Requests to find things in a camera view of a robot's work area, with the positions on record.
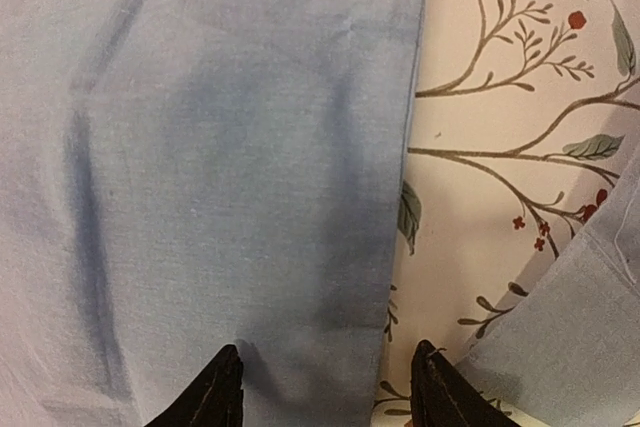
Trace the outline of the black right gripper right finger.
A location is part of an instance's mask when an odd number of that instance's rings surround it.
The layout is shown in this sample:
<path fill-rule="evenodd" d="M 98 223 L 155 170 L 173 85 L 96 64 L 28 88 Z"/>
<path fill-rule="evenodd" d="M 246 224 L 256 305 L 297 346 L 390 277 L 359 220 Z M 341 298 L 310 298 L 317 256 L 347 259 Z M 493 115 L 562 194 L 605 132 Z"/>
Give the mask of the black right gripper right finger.
<path fill-rule="evenodd" d="M 516 427 L 486 401 L 430 341 L 411 361 L 411 417 L 415 427 Z"/>

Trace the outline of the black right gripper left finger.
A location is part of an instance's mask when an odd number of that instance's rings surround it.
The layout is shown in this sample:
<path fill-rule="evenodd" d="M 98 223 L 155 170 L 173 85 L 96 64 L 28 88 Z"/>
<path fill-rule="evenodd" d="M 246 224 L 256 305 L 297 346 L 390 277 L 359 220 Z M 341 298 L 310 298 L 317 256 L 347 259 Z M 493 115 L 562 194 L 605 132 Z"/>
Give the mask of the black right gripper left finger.
<path fill-rule="evenodd" d="M 147 427 L 241 427 L 242 376 L 243 363 L 236 346 L 225 345 Z"/>

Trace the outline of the light blue long sleeve shirt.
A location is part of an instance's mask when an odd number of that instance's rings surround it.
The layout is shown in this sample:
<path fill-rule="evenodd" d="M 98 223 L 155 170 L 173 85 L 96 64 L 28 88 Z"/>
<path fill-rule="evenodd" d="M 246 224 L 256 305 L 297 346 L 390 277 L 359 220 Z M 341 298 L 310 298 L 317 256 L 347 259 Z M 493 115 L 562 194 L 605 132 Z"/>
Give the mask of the light blue long sleeve shirt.
<path fill-rule="evenodd" d="M 2 424 L 146 425 L 233 344 L 246 425 L 376 426 L 426 2 L 1 0 Z M 638 424 L 639 141 L 447 360 L 519 425 Z"/>

